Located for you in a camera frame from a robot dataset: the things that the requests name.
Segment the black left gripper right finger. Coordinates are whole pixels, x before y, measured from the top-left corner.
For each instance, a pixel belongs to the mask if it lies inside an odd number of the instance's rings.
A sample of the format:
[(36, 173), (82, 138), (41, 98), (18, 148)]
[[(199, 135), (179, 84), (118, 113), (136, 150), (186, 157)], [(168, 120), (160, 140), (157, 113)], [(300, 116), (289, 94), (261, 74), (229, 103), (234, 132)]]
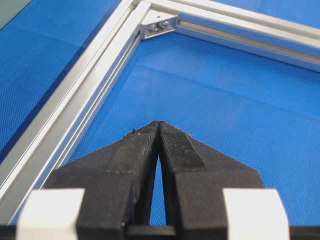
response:
[(226, 240), (223, 189), (263, 189), (259, 174), (164, 121), (158, 143), (167, 224), (180, 240)]

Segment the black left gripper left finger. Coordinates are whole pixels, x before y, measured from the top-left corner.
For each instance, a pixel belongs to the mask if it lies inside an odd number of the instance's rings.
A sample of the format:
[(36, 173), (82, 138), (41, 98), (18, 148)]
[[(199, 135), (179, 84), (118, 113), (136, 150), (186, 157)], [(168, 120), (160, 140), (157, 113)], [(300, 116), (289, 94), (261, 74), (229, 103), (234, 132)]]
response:
[(126, 226), (148, 225), (158, 160), (159, 122), (54, 170), (46, 189), (83, 188), (80, 240), (123, 240)]

